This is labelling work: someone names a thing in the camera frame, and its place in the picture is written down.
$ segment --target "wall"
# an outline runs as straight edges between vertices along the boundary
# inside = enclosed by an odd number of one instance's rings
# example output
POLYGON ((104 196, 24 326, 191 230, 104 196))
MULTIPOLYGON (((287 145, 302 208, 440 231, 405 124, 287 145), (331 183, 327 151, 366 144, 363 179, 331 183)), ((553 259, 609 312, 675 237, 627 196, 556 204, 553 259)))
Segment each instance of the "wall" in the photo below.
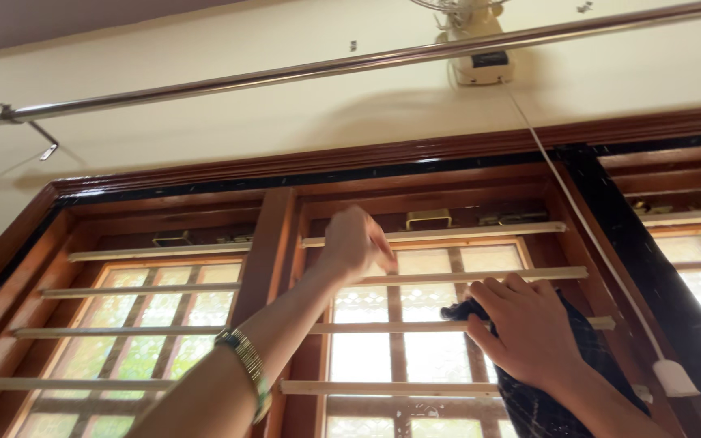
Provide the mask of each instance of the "wall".
MULTIPOLYGON (((520 30, 675 4, 514 0, 520 30)), ((249 0, 0 51, 15 107, 430 44, 432 12, 407 0, 249 0)), ((701 20, 521 49, 512 86, 536 125, 701 106, 701 20)), ((521 126, 498 86, 451 86, 445 62, 270 86, 0 128, 0 234, 47 181, 200 161, 521 126)))

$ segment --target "fan cord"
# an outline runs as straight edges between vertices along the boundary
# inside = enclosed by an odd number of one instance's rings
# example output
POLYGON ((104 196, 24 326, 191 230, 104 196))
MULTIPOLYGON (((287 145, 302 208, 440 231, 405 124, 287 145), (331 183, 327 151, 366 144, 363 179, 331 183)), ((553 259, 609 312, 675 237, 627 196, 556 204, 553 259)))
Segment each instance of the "fan cord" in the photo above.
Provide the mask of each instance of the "fan cord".
POLYGON ((654 346, 654 351, 656 352, 658 359, 665 360, 664 353, 661 351, 661 346, 659 345, 659 342, 656 340, 656 337, 654 336, 654 332, 651 330, 650 325, 648 324, 648 321, 646 321, 645 316, 643 315, 643 311, 640 310, 639 306, 635 302, 635 299, 632 297, 632 294, 629 292, 627 286, 621 280, 621 276, 618 275, 618 271, 613 267, 613 264, 610 262, 608 255, 602 249, 602 246, 599 244, 599 241, 597 240, 597 236, 594 235, 593 232, 591 231, 591 228, 589 227, 588 221, 586 221, 586 218, 583 216, 583 214, 580 213, 580 209, 578 208, 578 204, 575 202, 575 199, 572 198, 572 194, 570 194, 570 190, 567 189, 567 184, 565 184, 564 180, 561 179, 561 175, 559 174, 559 171, 556 170, 556 166, 553 164, 553 161, 550 160, 550 157, 548 156, 548 152, 545 151, 545 148, 543 147, 542 143, 540 142, 540 137, 534 131, 534 127, 529 122, 529 119, 527 118, 527 116, 523 113, 521 106, 518 105, 518 101, 516 101, 515 96, 513 96, 512 91, 510 90, 510 86, 507 84, 507 82, 505 81, 505 78, 503 78, 502 76, 499 77, 499 81, 502 83, 502 85, 504 85, 505 91, 507 91, 507 94, 510 96, 510 100, 512 101, 512 104, 516 107, 518 114, 521 116, 521 118, 523 119, 523 122, 529 128, 529 132, 532 134, 532 137, 534 138, 534 142, 538 144, 538 148, 540 149, 540 153, 543 155, 543 158, 548 163, 550 170, 553 172, 553 175, 556 177, 556 181, 559 182, 559 185, 561 186, 561 190, 567 196, 567 200, 570 202, 570 206, 572 207, 572 210, 575 211, 575 214, 578 216, 578 219, 580 220, 580 224, 583 225, 583 229, 586 230, 586 234, 589 235, 591 242, 594 244, 594 247, 597 248, 597 251, 599 252, 599 255, 602 257, 604 264, 608 267, 608 269, 609 269, 610 273, 613 275, 613 278, 615 279, 616 283, 618 283, 618 287, 621 288, 621 290, 624 292, 624 295, 628 299, 629 304, 632 306, 632 309, 634 310, 635 314, 637 315, 637 318, 639 319, 640 324, 643 325, 643 329, 645 330, 645 333, 648 335, 648 340, 654 346))

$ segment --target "rod bracket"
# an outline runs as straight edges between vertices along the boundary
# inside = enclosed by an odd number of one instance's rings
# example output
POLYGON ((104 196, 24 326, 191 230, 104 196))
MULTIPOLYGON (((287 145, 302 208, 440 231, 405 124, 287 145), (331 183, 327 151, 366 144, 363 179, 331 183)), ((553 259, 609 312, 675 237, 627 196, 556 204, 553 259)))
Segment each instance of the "rod bracket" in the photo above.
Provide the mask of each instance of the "rod bracket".
POLYGON ((35 131, 37 131, 39 134, 45 137, 45 139, 49 142, 51 142, 51 146, 47 148, 47 150, 40 156, 40 161, 45 161, 48 158, 51 157, 51 155, 58 149, 59 143, 58 140, 53 138, 53 135, 50 135, 45 131, 42 126, 38 125, 36 122, 27 122, 29 126, 34 128, 35 131))

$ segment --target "black paint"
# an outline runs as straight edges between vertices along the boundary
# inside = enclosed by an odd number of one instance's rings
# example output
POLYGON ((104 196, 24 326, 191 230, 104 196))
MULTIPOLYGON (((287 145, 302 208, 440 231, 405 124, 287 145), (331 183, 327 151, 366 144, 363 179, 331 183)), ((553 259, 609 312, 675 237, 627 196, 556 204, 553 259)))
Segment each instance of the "black paint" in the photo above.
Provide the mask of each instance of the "black paint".
POLYGON ((560 146, 556 154, 701 391, 701 305, 599 164, 595 148, 560 146))

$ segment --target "checkered cloth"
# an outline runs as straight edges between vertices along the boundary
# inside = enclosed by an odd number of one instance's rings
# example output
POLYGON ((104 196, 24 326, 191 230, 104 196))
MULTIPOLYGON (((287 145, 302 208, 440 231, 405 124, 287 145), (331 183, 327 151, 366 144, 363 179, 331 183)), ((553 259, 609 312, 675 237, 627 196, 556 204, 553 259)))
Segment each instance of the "checkered cloth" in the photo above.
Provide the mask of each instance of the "checkered cloth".
MULTIPOLYGON (((567 302, 557 288, 561 303, 567 309, 570 327, 578 343, 580 355, 591 368, 600 373, 624 397, 633 403, 640 411, 650 416, 648 406, 641 401, 618 368, 613 357, 600 343, 597 333, 588 320, 567 302)), ((444 320, 466 321, 470 313, 478 315, 481 320, 489 320, 488 314, 473 298, 464 303, 443 307, 440 311, 444 320)), ((491 323, 492 333, 498 336, 494 323, 491 323)), ((547 393, 527 386, 511 377, 510 374, 494 365, 499 378, 499 393, 507 408, 513 427, 520 438, 588 438, 593 437, 583 423, 566 408, 561 406, 547 393)))

